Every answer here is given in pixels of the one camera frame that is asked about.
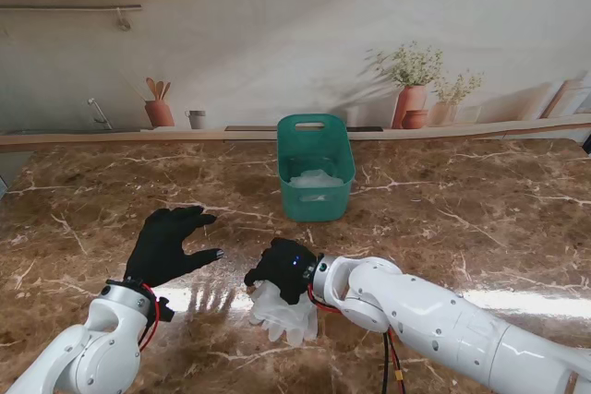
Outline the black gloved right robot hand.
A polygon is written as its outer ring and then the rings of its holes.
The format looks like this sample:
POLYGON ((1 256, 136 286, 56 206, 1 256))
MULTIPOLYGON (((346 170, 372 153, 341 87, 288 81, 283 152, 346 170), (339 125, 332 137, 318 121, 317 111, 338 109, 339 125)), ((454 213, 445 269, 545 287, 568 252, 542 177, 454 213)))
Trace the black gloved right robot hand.
POLYGON ((295 305, 308 290, 323 257, 322 253, 315 255, 294 240, 276 237, 262 252, 258 265, 248 271, 244 283, 250 287, 257 281, 269 281, 280 290, 285 302, 295 305))

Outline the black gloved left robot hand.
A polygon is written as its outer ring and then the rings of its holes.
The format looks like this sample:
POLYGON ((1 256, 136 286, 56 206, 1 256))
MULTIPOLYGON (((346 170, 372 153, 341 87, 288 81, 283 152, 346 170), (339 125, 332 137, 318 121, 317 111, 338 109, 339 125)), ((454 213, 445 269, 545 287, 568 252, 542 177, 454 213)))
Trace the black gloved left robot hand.
POLYGON ((201 206, 157 209, 144 222, 127 261, 124 279, 154 288, 192 273, 224 256, 214 248, 186 254, 183 242, 198 228, 216 221, 201 206))

